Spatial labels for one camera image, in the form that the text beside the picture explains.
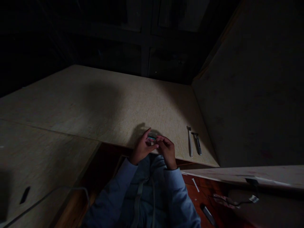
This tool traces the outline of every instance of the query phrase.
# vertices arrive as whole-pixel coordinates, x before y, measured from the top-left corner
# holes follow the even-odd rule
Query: black cable
[[[57,188],[54,188],[52,191],[50,191],[48,194],[46,194],[41,200],[34,203],[31,207],[26,209],[24,212],[22,212],[16,218],[14,218],[12,221],[10,221],[8,224],[6,224],[3,228],[7,228],[7,227],[11,226],[12,224],[14,224],[18,219],[20,219],[22,216],[24,216],[26,213],[28,213],[30,210],[32,210],[34,207],[36,207],[38,204],[40,204],[43,200],[45,200],[50,194],[52,194],[53,192],[55,192],[56,190],[58,190],[60,188],[68,188],[71,190],[84,190],[85,194],[86,194],[86,199],[88,200],[88,206],[90,208],[90,198],[89,198],[88,190],[85,187],[59,186]]]

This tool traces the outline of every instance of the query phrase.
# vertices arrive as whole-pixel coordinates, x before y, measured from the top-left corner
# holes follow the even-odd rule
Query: metal tool
[[[189,144],[190,144],[190,157],[193,157],[193,145],[191,140],[191,127],[188,127],[188,134],[189,134]]]
[[[194,135],[194,137],[196,139],[196,145],[197,145],[197,150],[198,150],[199,155],[202,155],[202,149],[200,148],[200,141],[199,141],[198,133],[192,132],[191,134]]]
[[[207,219],[209,220],[209,222],[215,227],[218,228],[218,225],[215,222],[214,217],[212,216],[212,214],[210,213],[210,211],[208,210],[208,208],[204,205],[201,204],[200,205],[201,210],[204,212],[205,216],[207,217]]]

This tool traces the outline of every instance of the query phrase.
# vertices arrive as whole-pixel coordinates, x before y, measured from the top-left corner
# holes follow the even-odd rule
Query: red wooden surface
[[[233,185],[191,175],[183,175],[183,178],[188,190],[188,195],[192,200],[198,215],[201,218],[201,227],[214,228],[214,226],[209,222],[209,220],[201,210],[201,204],[204,204],[208,208],[219,228],[253,227],[249,223],[242,221],[240,218],[238,218],[234,214],[232,209],[224,207],[223,205],[216,203],[211,197],[208,197],[208,195],[211,196],[213,193],[227,196],[228,191],[234,187]],[[197,191],[192,178],[194,178],[199,192]]]

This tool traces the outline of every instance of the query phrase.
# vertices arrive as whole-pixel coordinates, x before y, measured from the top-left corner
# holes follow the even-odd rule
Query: light blue jacket
[[[138,166],[125,159],[117,175],[88,210],[83,227],[130,227],[134,219],[134,199],[141,180],[144,180],[144,186],[138,227],[151,227],[153,223],[155,227],[200,227],[200,217],[188,196],[180,169],[167,170],[163,158],[160,161],[156,159],[154,164],[157,163],[158,167],[151,176],[147,175],[147,170],[152,169],[149,158]],[[161,176],[161,180],[154,181],[151,190],[150,179],[157,179],[155,175]]]

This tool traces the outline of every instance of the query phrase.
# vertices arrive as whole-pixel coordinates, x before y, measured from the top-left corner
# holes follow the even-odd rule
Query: hand
[[[156,141],[159,144],[162,155],[164,156],[167,168],[169,170],[177,169],[174,143],[164,136],[157,136]]]
[[[131,154],[129,161],[133,165],[137,165],[142,159],[144,159],[150,152],[157,149],[159,147],[158,144],[154,144],[151,146],[151,142],[148,139],[148,134],[151,131],[151,128],[146,130],[146,132],[140,137],[133,153]]]

